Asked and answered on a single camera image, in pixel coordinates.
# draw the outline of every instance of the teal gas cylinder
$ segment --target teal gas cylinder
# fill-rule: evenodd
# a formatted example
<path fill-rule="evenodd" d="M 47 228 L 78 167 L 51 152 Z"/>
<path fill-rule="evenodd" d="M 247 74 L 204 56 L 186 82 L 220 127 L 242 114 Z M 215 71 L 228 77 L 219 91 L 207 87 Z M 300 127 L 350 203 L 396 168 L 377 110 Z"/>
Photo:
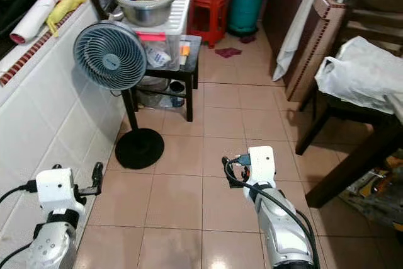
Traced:
<path fill-rule="evenodd" d="M 228 31 L 236 36 L 248 36 L 258 28 L 256 22 L 259 17 L 263 0 L 232 0 Z"/>

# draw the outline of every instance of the wooden cabinet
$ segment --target wooden cabinet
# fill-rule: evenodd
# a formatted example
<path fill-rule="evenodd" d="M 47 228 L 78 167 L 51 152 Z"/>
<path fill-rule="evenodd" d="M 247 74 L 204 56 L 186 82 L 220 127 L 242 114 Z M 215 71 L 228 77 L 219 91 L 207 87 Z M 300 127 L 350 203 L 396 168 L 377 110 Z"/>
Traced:
<path fill-rule="evenodd" d="M 302 0 L 268 0 L 263 28 L 276 58 Z M 287 98 L 301 101 L 323 57 L 327 55 L 334 34 L 344 14 L 344 5 L 335 0 L 315 0 L 301 40 L 288 72 L 283 77 Z M 273 74 L 276 64 L 270 65 Z"/>

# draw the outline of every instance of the fan stand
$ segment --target fan stand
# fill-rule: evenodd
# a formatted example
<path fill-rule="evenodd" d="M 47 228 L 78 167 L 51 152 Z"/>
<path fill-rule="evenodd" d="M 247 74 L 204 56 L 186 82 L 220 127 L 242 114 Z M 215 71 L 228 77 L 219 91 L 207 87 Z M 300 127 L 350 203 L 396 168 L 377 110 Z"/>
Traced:
<path fill-rule="evenodd" d="M 162 156 L 164 140 L 155 130 L 139 128 L 129 89 L 122 91 L 122 98 L 132 130 L 120 138 L 116 144 L 116 158 L 124 168 L 146 168 Z"/>

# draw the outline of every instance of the dark wooden table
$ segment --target dark wooden table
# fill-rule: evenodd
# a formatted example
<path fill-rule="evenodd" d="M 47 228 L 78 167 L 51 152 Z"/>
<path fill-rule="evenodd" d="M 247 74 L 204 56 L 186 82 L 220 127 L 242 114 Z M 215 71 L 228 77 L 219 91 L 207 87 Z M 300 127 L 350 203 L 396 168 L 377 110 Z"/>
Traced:
<path fill-rule="evenodd" d="M 306 194 L 309 207 L 321 208 L 397 148 L 402 147 L 403 105 L 399 104 L 398 98 L 387 99 L 394 106 L 395 115 L 392 115 L 382 127 L 375 129 L 364 143 Z"/>
<path fill-rule="evenodd" d="M 200 51 L 200 45 L 202 43 L 202 38 L 199 36 L 182 35 L 181 40 L 190 42 L 190 54 L 186 60 L 186 63 L 180 65 L 178 71 L 167 71 L 163 69 L 148 69 L 145 72 L 146 76 L 173 79 L 178 81 L 183 81 L 185 86 L 185 94 L 183 93 L 173 93 L 172 91 L 158 91 L 153 89 L 144 88 L 132 88 L 131 95 L 133 98 L 133 105 L 135 111 L 138 111 L 136 90 L 145 91 L 148 93 L 165 94 L 168 96 L 177 96 L 185 98 L 186 100 L 186 120 L 189 122 L 193 121 L 193 93 L 192 88 L 198 88 L 198 56 Z"/>

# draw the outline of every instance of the fan grille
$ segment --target fan grille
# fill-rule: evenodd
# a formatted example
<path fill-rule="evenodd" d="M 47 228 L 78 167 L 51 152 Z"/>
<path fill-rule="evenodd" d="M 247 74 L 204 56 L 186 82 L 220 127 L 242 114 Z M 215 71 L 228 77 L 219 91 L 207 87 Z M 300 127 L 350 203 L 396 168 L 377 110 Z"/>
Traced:
<path fill-rule="evenodd" d="M 106 89 L 132 88 L 147 67 L 137 35 L 116 21 L 85 28 L 74 43 L 74 60 L 90 80 Z"/>

